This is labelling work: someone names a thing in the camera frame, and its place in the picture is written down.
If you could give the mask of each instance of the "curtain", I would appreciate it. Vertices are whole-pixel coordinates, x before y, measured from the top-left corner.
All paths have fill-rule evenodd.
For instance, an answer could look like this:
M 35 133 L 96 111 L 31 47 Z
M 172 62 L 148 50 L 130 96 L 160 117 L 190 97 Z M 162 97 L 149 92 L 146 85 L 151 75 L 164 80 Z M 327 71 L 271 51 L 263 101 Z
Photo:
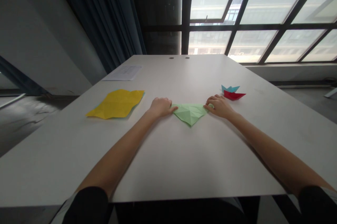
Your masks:
M 25 74 L 16 69 L 0 56 L 0 72 L 4 74 L 21 92 L 28 95 L 41 95 L 48 93 Z
M 146 54 L 133 0 L 69 0 L 106 70 Z

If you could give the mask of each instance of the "yellow paper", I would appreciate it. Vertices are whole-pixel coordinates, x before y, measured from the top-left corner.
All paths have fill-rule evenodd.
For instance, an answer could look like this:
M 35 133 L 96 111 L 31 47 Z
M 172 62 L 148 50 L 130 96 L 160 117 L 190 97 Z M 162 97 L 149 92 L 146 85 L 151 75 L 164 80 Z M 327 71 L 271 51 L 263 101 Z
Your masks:
M 140 102 L 143 94 L 144 91 L 127 91 L 123 89 L 113 91 L 86 116 L 96 116 L 102 119 L 126 117 L 131 109 Z

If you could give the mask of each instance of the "wall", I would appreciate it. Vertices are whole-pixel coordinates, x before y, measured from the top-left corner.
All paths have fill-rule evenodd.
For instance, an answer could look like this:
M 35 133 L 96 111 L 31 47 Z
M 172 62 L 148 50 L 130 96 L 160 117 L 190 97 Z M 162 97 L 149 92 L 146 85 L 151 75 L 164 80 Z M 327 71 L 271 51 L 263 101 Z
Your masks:
M 337 78 L 337 63 L 321 64 L 279 64 L 246 66 L 267 81 L 305 81 Z
M 66 0 L 0 0 L 0 55 L 54 95 L 80 95 L 106 75 Z
M 17 89 L 17 86 L 0 73 L 0 89 Z

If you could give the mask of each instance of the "gray floor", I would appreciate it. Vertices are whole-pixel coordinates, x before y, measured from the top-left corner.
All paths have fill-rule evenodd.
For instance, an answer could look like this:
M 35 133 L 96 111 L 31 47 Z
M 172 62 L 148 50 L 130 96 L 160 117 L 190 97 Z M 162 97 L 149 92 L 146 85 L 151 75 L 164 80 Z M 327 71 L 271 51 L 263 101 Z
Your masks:
M 337 123 L 337 95 L 327 99 L 323 95 L 331 89 L 283 89 L 318 113 Z M 12 97 L 0 97 L 0 106 Z M 49 100 L 41 97 L 23 99 L 0 109 L 0 157 L 43 125 L 45 119 L 55 116 L 74 99 Z M 59 206 L 0 208 L 0 223 L 49 223 Z M 270 196 L 260 201 L 258 223 L 287 223 Z

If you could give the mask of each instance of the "green paper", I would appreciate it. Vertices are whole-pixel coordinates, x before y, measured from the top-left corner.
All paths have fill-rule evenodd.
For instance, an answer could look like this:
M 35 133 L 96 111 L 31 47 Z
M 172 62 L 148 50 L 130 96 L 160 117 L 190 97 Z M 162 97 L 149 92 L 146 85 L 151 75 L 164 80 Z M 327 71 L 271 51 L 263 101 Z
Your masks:
M 172 107 L 178 107 L 173 113 L 190 127 L 208 112 L 202 104 L 172 104 Z

